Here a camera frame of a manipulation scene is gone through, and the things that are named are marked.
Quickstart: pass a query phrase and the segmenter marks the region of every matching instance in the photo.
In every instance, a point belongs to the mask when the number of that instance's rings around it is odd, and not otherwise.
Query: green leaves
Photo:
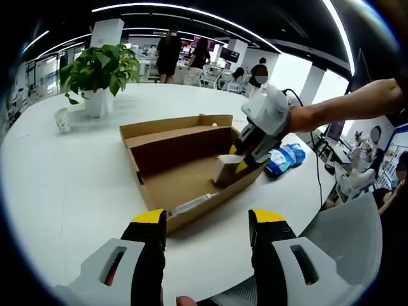
[[[135,53],[124,45],[104,45],[84,50],[72,64],[59,71],[61,86],[75,94],[109,87],[114,96],[126,88],[128,80],[138,82],[140,63]],[[78,102],[66,97],[71,104]]]

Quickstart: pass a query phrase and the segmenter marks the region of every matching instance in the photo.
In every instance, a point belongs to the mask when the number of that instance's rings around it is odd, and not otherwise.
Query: white flower pot
[[[99,88],[96,92],[84,91],[85,111],[92,118],[99,118],[109,115],[113,109],[113,99],[115,98],[109,88]]]

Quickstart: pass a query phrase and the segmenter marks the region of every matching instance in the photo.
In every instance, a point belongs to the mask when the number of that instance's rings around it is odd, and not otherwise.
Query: black dress
[[[157,70],[160,75],[174,75],[179,53],[181,51],[181,39],[178,36],[170,36],[170,43],[166,44],[166,38],[162,38],[157,46],[159,57],[157,58]]]

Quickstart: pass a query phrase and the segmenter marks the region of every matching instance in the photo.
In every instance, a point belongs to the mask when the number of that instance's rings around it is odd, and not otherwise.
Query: round table
[[[170,117],[232,114],[233,126],[247,123],[238,94],[168,84],[129,84],[107,119],[87,119],[82,105],[63,95],[30,106],[2,146],[6,212],[34,270],[48,286],[67,285],[81,262],[110,238],[119,238],[130,220],[146,211],[131,173],[119,125]],[[71,133],[61,135],[54,113],[70,107]],[[188,295],[202,300],[253,275],[248,209],[283,215],[299,235],[320,209],[316,155],[296,135],[303,164],[270,182],[263,173],[253,185],[213,212],[167,238],[164,304]],[[323,168],[323,199],[334,178]]]

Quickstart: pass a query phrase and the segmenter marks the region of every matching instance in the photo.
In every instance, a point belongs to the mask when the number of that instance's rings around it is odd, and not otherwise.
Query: finger
[[[197,303],[194,302],[192,298],[188,296],[179,296],[176,298],[176,305],[177,306],[197,306]]]

